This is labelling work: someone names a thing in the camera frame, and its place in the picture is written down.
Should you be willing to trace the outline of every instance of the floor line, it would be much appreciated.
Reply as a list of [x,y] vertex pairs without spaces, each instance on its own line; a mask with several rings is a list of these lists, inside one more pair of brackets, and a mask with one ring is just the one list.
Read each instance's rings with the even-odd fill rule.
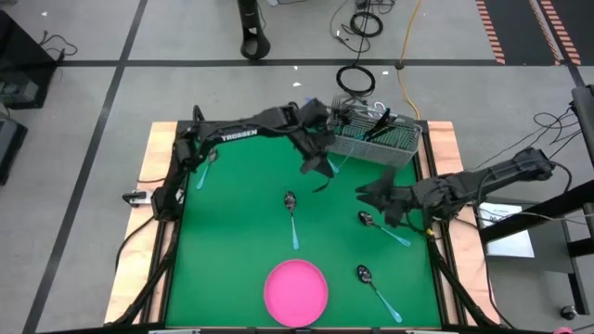
[[[397,59],[360,59],[362,66],[393,66]],[[124,62],[124,67],[156,67],[156,68],[201,68],[201,67],[247,67],[247,66],[345,66],[353,63],[349,58],[337,59],[229,59],[229,60],[141,60],[130,59]],[[61,67],[116,67],[119,60],[64,60]],[[494,59],[407,59],[405,66],[501,66]]]
[[59,228],[58,236],[56,237],[54,247],[49,255],[47,265],[45,266],[44,275],[42,276],[39,287],[37,288],[37,292],[35,293],[31,310],[27,315],[27,320],[22,331],[23,334],[33,334],[35,332],[42,312],[44,311],[45,303],[47,302],[47,296],[49,295],[49,291],[51,290],[52,284],[54,283],[54,278],[58,272],[59,263],[62,259],[62,255],[64,254],[64,249],[66,248],[66,243],[74,223],[74,217],[76,216],[81,203],[84,188],[86,186],[86,182],[88,181],[89,174],[91,173],[95,156],[97,155],[99,143],[101,142],[101,136],[103,136],[103,132],[105,131],[105,125],[107,124],[108,117],[110,116],[113,101],[118,92],[120,82],[122,81],[123,71],[125,70],[124,64],[125,61],[130,57],[130,52],[132,51],[132,45],[136,38],[136,34],[138,33],[140,21],[142,20],[145,8],[147,7],[147,1],[148,0],[140,0],[138,3],[138,8],[136,9],[136,14],[134,16],[134,20],[132,21],[132,26],[130,27],[126,42],[123,46],[122,54],[120,55],[119,64],[113,74],[110,87],[105,96],[105,101],[103,102],[103,107],[101,108],[101,112],[97,118],[95,130],[93,131],[91,142],[89,143],[89,147],[86,151],[86,154],[84,155],[83,165],[81,166],[81,171],[79,172],[78,178],[76,179],[76,184],[74,185],[71,199],[68,203],[66,213],[64,214],[62,224]]

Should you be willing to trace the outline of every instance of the yellow cable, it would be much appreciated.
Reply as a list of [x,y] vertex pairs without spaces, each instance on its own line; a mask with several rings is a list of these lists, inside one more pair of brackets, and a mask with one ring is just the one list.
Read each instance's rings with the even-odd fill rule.
[[[405,43],[402,46],[402,54],[400,55],[400,64],[403,64],[403,65],[404,65],[405,55],[407,54],[408,37],[410,36],[410,30],[412,29],[412,23],[415,21],[415,18],[417,17],[417,13],[419,12],[421,2],[422,2],[422,0],[418,0],[417,6],[415,6],[415,10],[412,12],[412,17],[410,18],[410,21],[408,22],[407,37],[405,37]],[[417,106],[415,105],[415,103],[412,101],[412,99],[410,99],[410,96],[408,96],[407,88],[403,84],[402,79],[400,79],[400,71],[399,70],[396,70],[396,77],[398,77],[398,83],[400,84],[400,89],[402,90],[402,94],[407,98],[408,105],[413,110],[415,110],[417,120],[420,120],[420,111],[417,108]]]

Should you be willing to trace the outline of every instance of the blue spoon handle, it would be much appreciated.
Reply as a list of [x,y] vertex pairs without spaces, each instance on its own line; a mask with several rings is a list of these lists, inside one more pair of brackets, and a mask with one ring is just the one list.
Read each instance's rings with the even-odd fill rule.
[[405,238],[401,238],[399,236],[397,236],[396,234],[388,231],[387,229],[383,228],[380,226],[380,229],[387,233],[390,237],[395,238],[396,240],[398,240],[398,242],[400,242],[401,244],[403,244],[405,247],[410,247],[410,241],[406,240]]
[[328,158],[328,163],[329,163],[330,168],[332,169],[332,171],[334,173],[340,173],[341,172],[341,170],[338,167],[336,167],[336,165],[334,163],[332,163],[332,161],[330,160],[330,158]]
[[402,316],[400,316],[400,314],[394,310],[394,308],[390,305],[390,303],[388,303],[388,301],[386,301],[385,298],[383,298],[383,296],[381,295],[381,293],[379,291],[375,290],[375,292],[378,294],[378,296],[380,296],[381,301],[383,302],[384,305],[386,305],[386,308],[388,309],[388,311],[390,311],[392,318],[394,320],[396,320],[397,323],[401,323]]
[[204,172],[202,172],[202,177],[200,178],[200,181],[198,182],[198,185],[196,186],[196,188],[198,190],[201,190],[202,187],[204,186],[204,179],[206,178],[206,174],[208,173],[208,168],[211,166],[210,163],[206,164],[206,168],[204,169]]
[[299,240],[297,239],[297,232],[295,231],[295,219],[291,216],[291,225],[293,227],[293,249],[299,249]]

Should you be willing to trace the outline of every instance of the spoon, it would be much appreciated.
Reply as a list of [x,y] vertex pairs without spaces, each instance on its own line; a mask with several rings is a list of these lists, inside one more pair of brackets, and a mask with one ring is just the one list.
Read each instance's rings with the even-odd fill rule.
[[378,294],[378,296],[380,297],[383,304],[386,306],[388,311],[390,311],[392,318],[394,320],[396,320],[397,323],[401,323],[402,316],[400,316],[400,314],[394,310],[394,308],[390,305],[390,303],[388,303],[388,301],[386,301],[385,298],[383,298],[383,296],[378,291],[378,289],[375,287],[375,285],[373,285],[373,282],[371,281],[371,272],[369,271],[369,269],[367,267],[365,267],[363,264],[360,264],[356,268],[356,274],[357,274],[357,276],[359,276],[359,280],[361,282],[363,282],[365,284],[369,284],[373,288],[375,293]]
[[299,249],[299,240],[297,240],[297,232],[295,231],[295,219],[293,218],[293,211],[295,210],[295,206],[297,206],[297,199],[295,198],[295,194],[290,191],[287,191],[285,194],[285,207],[289,209],[291,213],[291,225],[293,227],[293,249]]
[[340,170],[338,167],[336,167],[336,165],[334,164],[334,162],[332,162],[332,161],[330,160],[330,158],[326,158],[326,159],[328,160],[328,163],[329,163],[329,165],[330,165],[330,168],[332,169],[332,171],[333,171],[334,173],[340,173],[340,172],[341,172],[341,170]]
[[371,214],[364,212],[364,211],[360,211],[357,215],[359,216],[359,221],[361,223],[363,223],[363,225],[378,227],[380,230],[387,233],[390,237],[398,240],[398,242],[400,242],[403,246],[410,247],[410,241],[406,240],[405,238],[401,238],[401,237],[397,236],[396,234],[383,228],[382,226],[379,226],[379,225],[376,225],[375,223],[373,223],[373,217],[371,216]]
[[216,158],[218,158],[218,156],[219,155],[216,151],[216,148],[211,149],[211,151],[208,154],[208,163],[206,164],[206,168],[204,169],[204,172],[202,172],[202,177],[200,178],[200,181],[196,186],[198,190],[201,190],[204,186],[204,179],[206,178],[206,174],[208,173],[208,168],[211,166],[211,163],[213,163],[216,160]]

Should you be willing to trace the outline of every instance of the wooden board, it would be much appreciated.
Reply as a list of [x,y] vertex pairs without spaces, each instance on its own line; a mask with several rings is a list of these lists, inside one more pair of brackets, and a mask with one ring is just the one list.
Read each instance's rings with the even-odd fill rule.
[[[167,174],[176,126],[176,122],[155,122],[152,124],[139,176],[140,180],[159,179]],[[437,172],[456,173],[462,171],[462,161],[452,123],[429,122],[429,129]],[[423,176],[428,177],[427,155],[423,149],[420,149],[420,160]],[[153,190],[160,184],[138,184],[138,189]],[[152,210],[149,206],[132,209],[126,236],[151,215]],[[463,209],[459,217],[474,223],[474,215],[470,208]],[[132,238],[122,252],[105,316],[106,323],[117,319],[125,311],[147,281],[156,233],[157,223],[153,222]],[[478,231],[471,226],[453,221],[449,233],[458,269],[458,279],[484,313],[492,320],[498,321],[497,313],[489,302],[484,256]],[[455,315],[453,294],[444,278],[442,281],[444,282],[449,321],[455,324],[458,320]],[[162,289],[162,284],[155,288],[150,321],[157,320]],[[469,323],[472,323],[471,318],[469,316],[467,318]]]

